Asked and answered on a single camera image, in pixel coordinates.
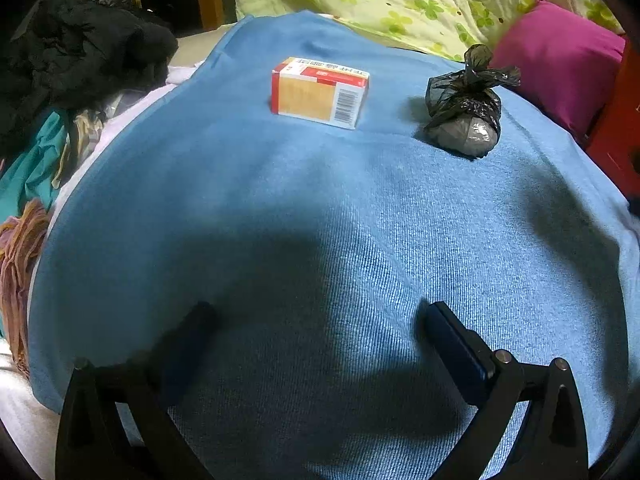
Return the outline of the magenta pillow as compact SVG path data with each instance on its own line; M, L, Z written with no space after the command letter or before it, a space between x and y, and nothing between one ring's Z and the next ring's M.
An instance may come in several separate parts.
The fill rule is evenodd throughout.
M624 49L615 32L537 0L498 41L490 66L518 68L518 94L579 140L608 100Z

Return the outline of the black plastic bag ball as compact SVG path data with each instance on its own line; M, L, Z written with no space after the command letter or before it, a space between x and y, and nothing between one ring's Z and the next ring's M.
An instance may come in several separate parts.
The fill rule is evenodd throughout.
M474 44L464 54L463 70L428 81L428 142L468 159L483 158L498 144L502 104L495 88L518 87L521 72L515 66L492 68L491 60L488 47Z

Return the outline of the black garment pile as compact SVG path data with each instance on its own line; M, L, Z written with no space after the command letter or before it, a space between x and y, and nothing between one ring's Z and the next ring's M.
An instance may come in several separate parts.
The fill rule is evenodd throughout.
M27 148L46 110L74 112L118 90L161 86L177 49L136 0L40 0L1 50L1 156Z

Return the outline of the teal cloth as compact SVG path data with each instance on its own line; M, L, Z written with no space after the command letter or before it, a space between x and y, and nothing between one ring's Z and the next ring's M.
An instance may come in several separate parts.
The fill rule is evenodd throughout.
M1 221L21 217L26 204L39 200L48 211L58 191L52 181L63 154L68 133L66 114L52 110L29 148L12 162L1 177Z

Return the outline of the blue cloth blanket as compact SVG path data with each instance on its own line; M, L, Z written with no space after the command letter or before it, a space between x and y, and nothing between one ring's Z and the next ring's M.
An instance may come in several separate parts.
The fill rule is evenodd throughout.
M355 129L273 114L271 72L370 74ZM310 12L246 18L99 154L58 210L30 383L126 361L200 301L221 326L174 409L218 479L425 479L472 417L416 341L422 299L491 347L573 369L597 460L639 411L639 222L572 136L509 90L467 160L427 144L454 70Z

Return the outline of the red orange medicine box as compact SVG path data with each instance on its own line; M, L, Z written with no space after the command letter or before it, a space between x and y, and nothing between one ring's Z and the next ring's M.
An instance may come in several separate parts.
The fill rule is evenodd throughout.
M370 74L334 63L290 56L271 72L273 114L355 129Z

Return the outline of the red Nilrich paper bag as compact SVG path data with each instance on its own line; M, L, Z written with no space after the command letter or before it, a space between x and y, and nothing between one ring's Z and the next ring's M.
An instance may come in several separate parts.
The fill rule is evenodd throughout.
M611 97L586 149L626 198L639 196L639 102L639 49L627 39Z

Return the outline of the striped brown scarf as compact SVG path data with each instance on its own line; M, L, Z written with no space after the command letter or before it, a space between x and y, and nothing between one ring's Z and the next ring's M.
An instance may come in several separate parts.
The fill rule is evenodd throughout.
M13 363L29 378L27 303L32 272L41 255L50 218L43 204L30 200L21 217L1 225L1 319Z

